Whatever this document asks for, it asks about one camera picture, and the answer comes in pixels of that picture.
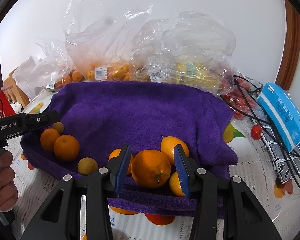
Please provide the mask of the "person's left hand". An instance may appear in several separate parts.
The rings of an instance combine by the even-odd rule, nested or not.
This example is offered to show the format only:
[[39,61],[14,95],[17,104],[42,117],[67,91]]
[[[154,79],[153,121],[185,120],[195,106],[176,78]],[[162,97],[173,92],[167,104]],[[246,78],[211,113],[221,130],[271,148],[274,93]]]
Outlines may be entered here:
[[13,155],[5,151],[0,156],[0,211],[10,210],[18,200],[14,184],[15,171],[11,168]]

